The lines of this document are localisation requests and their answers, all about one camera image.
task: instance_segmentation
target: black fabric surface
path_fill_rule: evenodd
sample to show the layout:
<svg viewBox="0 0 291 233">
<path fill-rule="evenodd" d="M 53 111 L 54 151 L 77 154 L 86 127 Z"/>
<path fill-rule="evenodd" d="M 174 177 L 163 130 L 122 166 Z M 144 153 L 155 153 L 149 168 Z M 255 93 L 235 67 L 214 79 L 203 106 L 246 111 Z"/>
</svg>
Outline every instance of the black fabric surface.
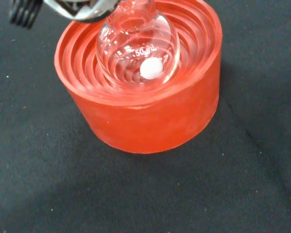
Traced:
<svg viewBox="0 0 291 233">
<path fill-rule="evenodd" d="M 0 233 L 291 233 L 291 0 L 209 1 L 220 103 L 196 138 L 131 155 L 93 135 L 57 78 L 68 21 L 0 1 Z"/>
</svg>

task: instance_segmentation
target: flask neck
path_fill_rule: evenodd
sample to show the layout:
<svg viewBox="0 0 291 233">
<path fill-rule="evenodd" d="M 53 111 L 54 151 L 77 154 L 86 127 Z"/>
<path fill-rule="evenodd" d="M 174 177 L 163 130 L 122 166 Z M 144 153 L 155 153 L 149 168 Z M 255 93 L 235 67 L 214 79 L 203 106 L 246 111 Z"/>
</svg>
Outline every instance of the flask neck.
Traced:
<svg viewBox="0 0 291 233">
<path fill-rule="evenodd" d="M 107 18 L 109 25 L 123 31 L 138 31 L 157 14 L 154 0 L 121 0 Z"/>
</svg>

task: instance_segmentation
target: red silicone bath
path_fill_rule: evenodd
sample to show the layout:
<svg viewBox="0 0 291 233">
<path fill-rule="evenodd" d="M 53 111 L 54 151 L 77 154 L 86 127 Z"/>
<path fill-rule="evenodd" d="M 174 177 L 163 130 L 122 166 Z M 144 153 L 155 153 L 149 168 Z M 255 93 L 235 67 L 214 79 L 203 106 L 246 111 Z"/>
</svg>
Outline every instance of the red silicone bath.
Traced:
<svg viewBox="0 0 291 233">
<path fill-rule="evenodd" d="M 200 133 L 219 99 L 222 28 L 202 0 L 157 0 L 176 27 L 180 62 L 166 83 L 147 88 L 110 82 L 97 64 L 102 23 L 72 22 L 61 36 L 55 68 L 93 132 L 108 145 L 132 153 L 175 148 Z"/>
</svg>

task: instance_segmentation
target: glass flask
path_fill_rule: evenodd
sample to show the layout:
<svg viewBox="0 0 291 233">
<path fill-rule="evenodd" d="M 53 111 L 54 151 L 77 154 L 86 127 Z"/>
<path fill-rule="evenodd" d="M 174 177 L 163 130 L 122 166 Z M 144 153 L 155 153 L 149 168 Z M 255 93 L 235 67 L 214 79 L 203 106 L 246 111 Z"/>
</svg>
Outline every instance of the glass flask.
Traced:
<svg viewBox="0 0 291 233">
<path fill-rule="evenodd" d="M 97 61 L 116 83 L 167 82 L 180 59 L 179 37 L 154 0 L 121 0 L 97 38 Z"/>
</svg>

